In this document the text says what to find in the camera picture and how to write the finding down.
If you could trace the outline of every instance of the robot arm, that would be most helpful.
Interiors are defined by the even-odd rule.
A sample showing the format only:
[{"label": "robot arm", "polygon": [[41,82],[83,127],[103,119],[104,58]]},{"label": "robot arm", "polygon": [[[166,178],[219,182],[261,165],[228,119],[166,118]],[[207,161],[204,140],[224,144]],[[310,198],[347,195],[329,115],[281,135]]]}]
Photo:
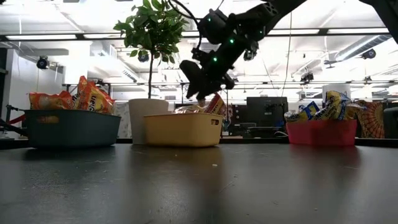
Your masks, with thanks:
[{"label": "robot arm", "polygon": [[[198,30],[211,44],[221,44],[216,51],[192,50],[197,63],[183,60],[180,68],[190,81],[187,98],[197,94],[197,99],[234,87],[234,81],[226,73],[244,53],[245,60],[256,56],[258,41],[262,40],[287,14],[306,0],[278,0],[262,3],[242,14],[228,17],[220,10],[210,10],[200,22]],[[398,0],[360,0],[375,8],[393,38],[398,42]]]}]

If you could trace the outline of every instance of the desk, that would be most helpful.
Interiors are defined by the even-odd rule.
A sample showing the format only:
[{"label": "desk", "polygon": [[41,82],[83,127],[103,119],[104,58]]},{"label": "desk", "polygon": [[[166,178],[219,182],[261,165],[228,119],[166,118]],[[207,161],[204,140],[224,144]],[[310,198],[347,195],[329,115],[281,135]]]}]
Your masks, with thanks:
[{"label": "desk", "polygon": [[0,223],[397,223],[398,150],[0,151]]}]

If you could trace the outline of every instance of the basket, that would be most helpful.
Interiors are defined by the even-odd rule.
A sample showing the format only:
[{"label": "basket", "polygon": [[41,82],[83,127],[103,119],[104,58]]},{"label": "basket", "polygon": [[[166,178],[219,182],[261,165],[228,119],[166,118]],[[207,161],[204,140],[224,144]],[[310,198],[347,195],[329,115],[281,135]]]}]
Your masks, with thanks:
[{"label": "basket", "polygon": [[354,146],[356,120],[304,121],[286,124],[289,142],[311,146]]},{"label": "basket", "polygon": [[37,148],[110,146],[121,119],[85,110],[26,110],[25,115],[29,144]]},{"label": "basket", "polygon": [[220,142],[223,116],[206,113],[145,116],[146,142],[153,146],[210,147]]}]

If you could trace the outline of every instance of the gray basket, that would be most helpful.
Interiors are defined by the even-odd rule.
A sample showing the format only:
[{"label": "gray basket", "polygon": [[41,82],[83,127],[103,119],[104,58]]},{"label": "gray basket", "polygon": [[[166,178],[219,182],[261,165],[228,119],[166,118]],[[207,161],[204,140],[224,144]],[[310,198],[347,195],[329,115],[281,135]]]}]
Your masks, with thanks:
[{"label": "gray basket", "polygon": [[121,119],[83,110],[26,110],[25,115],[29,144],[37,148],[110,146]]}]

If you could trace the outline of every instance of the white wall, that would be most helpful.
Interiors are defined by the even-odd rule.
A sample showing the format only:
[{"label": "white wall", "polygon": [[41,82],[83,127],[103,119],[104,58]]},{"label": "white wall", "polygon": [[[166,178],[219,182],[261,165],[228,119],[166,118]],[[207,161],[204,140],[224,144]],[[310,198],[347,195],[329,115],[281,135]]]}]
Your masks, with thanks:
[{"label": "white wall", "polygon": [[[53,70],[39,70],[34,62],[18,56],[15,50],[8,50],[7,70],[9,74],[6,75],[1,113],[3,120],[6,119],[7,104],[20,109],[30,108],[30,92],[59,94],[63,90],[63,74],[58,73],[56,77]],[[21,111],[12,111],[11,119],[23,114]],[[8,133],[8,136],[16,138],[18,134]]]}]

